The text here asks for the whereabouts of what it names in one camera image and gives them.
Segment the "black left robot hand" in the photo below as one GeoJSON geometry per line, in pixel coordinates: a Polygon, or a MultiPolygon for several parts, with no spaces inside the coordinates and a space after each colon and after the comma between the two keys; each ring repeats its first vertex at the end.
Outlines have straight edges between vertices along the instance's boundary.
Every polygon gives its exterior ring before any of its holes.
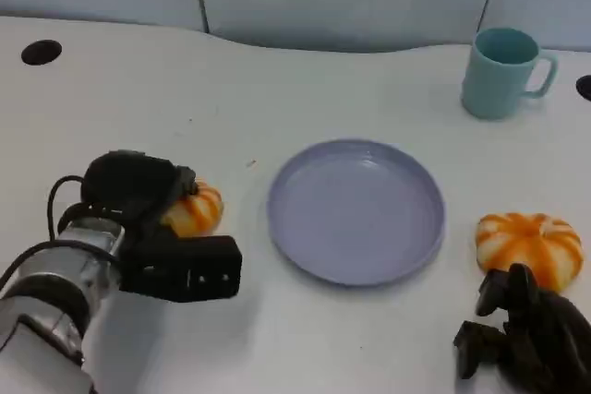
{"type": "Polygon", "coordinates": [[[199,190],[195,172],[139,151],[113,150],[95,159],[83,176],[81,200],[139,237],[158,229],[175,202],[199,190]]]}

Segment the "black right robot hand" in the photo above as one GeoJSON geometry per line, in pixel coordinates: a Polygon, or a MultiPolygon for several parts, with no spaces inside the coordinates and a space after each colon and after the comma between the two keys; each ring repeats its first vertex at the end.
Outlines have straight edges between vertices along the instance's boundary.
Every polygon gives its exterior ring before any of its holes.
{"type": "Polygon", "coordinates": [[[496,309],[508,314],[502,330],[466,320],[454,337],[458,378],[485,365],[522,393],[590,391],[590,323],[569,299],[516,263],[489,270],[479,287],[476,314],[496,309]]]}

